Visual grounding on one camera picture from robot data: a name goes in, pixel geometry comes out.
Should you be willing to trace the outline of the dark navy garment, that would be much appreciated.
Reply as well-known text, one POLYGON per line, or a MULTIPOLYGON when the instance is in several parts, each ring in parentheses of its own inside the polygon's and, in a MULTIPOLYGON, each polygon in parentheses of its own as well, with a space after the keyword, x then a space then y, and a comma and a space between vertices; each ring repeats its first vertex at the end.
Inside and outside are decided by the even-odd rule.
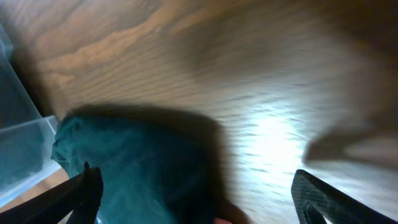
POLYGON ((157 124, 105 116, 67 116, 52 159, 70 177, 98 167, 100 223, 213 223, 203 147, 157 124))

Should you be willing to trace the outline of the clear plastic storage bin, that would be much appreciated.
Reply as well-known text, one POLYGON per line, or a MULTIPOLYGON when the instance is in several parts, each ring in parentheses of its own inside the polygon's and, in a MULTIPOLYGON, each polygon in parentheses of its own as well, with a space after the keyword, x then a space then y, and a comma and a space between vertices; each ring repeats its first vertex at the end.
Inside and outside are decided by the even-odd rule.
POLYGON ((43 117, 11 66, 14 47, 1 29, 1 206, 60 169, 51 160, 58 125, 43 117))

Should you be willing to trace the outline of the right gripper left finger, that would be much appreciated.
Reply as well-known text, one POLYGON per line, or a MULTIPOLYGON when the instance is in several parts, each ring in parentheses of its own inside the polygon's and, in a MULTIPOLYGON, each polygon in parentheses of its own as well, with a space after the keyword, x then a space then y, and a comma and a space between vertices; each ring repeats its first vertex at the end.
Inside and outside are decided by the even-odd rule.
POLYGON ((84 171, 66 182, 1 213, 1 223, 94 224, 103 196, 100 168, 85 163, 84 171))

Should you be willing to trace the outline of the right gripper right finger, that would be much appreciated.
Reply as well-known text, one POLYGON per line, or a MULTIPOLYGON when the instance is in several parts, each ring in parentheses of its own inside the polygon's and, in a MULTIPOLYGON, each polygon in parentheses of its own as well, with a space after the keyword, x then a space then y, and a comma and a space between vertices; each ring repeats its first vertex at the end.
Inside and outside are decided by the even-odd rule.
POLYGON ((291 194, 300 224, 396 223, 302 169, 296 170, 291 194))

